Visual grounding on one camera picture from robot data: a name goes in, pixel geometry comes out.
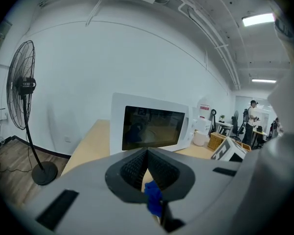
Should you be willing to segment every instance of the man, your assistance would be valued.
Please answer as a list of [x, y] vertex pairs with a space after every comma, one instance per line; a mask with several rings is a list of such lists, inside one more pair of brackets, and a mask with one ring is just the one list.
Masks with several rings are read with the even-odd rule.
[[276, 137], [281, 137], [284, 133], [284, 130], [279, 122], [279, 119], [276, 118], [270, 127], [269, 139], [273, 139]]
[[253, 123], [258, 121], [258, 117], [255, 116], [255, 111], [254, 108], [256, 107], [256, 101], [252, 100], [250, 102], [251, 107], [248, 109], [248, 117], [249, 120], [246, 124], [246, 133], [243, 139], [243, 143], [247, 145], [251, 145], [251, 140], [252, 140], [252, 132], [253, 132]]

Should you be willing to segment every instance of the office desk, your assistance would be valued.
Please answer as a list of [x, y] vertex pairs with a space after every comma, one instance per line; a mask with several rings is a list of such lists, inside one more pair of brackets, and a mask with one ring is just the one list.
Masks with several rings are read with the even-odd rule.
[[267, 134], [263, 131], [263, 132], [258, 132], [257, 130], [253, 129], [253, 133], [252, 133], [252, 138], [254, 138], [253, 143], [252, 143], [252, 148], [254, 147], [254, 143], [258, 137], [258, 135], [263, 135], [263, 136], [267, 136]]
[[[214, 150], [208, 148], [207, 143], [208, 142], [205, 142], [204, 146], [196, 146], [191, 143], [188, 148], [176, 151], [176, 153], [196, 158], [210, 159]], [[110, 121], [98, 120], [75, 149], [73, 155], [65, 166], [62, 175], [81, 164], [108, 157], [109, 155]], [[142, 181], [142, 191], [144, 191], [145, 183], [150, 181], [152, 181], [152, 177], [150, 172], [147, 170]]]
[[230, 130], [229, 130], [229, 132], [228, 132], [228, 135], [226, 135], [226, 136], [229, 136], [230, 133], [231, 133], [231, 130], [233, 129], [233, 125], [230, 124], [230, 123], [215, 122], [215, 124], [217, 125], [217, 129], [216, 129], [216, 132], [217, 132], [217, 133], [220, 133], [220, 130], [221, 130], [221, 127], [222, 127], [222, 126], [223, 126], [223, 127], [229, 127], [229, 128], [230, 128]]

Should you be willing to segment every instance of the white shirt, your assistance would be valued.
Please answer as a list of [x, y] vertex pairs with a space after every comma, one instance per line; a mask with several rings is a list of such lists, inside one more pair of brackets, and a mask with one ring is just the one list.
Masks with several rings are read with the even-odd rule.
[[283, 128], [283, 126], [279, 124], [277, 127], [278, 137], [281, 137], [282, 135], [284, 135], [284, 133], [280, 131], [281, 128]]
[[250, 107], [248, 109], [248, 115], [249, 115], [248, 124], [251, 125], [251, 126], [253, 126], [253, 123], [254, 123], [254, 120], [251, 119], [251, 115], [253, 115], [255, 117], [254, 113], [255, 113], [254, 108]]

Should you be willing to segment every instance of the white microwave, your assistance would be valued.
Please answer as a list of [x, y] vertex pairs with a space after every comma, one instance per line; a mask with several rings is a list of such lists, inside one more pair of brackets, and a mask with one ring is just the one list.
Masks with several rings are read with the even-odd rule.
[[187, 105], [114, 93], [110, 120], [110, 154], [140, 147], [168, 151], [187, 148], [197, 119]]

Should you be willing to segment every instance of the power cord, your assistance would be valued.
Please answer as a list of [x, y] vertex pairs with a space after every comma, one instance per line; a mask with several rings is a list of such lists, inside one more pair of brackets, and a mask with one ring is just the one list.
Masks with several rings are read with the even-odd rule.
[[0, 149], [4, 145], [5, 139], [1, 136], [1, 120], [0, 120]]
[[28, 147], [28, 140], [27, 140], [27, 133], [26, 133], [26, 141], [27, 141], [27, 156], [28, 156], [28, 160], [29, 160], [29, 163], [30, 163], [30, 170], [20, 170], [20, 169], [14, 169], [14, 170], [10, 170], [9, 168], [5, 169], [5, 170], [0, 170], [0, 172], [6, 172], [6, 171], [9, 171], [9, 172], [14, 172], [14, 171], [20, 171], [20, 172], [30, 172], [33, 170], [33, 166], [31, 165], [31, 161], [30, 161], [30, 158], [29, 158], [29, 147]]

